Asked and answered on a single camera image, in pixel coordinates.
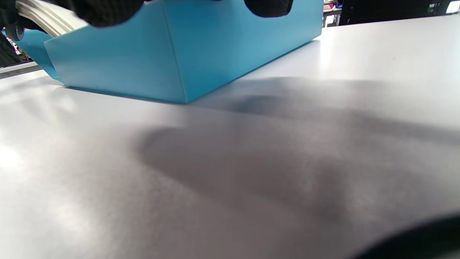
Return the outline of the person's left hand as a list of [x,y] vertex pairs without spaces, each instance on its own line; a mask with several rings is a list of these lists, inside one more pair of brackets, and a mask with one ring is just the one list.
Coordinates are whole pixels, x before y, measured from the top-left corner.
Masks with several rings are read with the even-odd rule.
[[1,28],[24,28],[16,8],[16,0],[0,1],[0,24]]

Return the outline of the person's right hand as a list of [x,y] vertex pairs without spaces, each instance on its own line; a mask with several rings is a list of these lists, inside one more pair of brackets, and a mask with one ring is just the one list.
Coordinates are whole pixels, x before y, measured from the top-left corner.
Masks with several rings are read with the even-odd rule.
[[[73,11],[88,24],[105,28],[120,25],[132,18],[144,5],[145,0],[58,0],[59,6]],[[288,15],[292,0],[245,0],[251,13],[262,18]]]

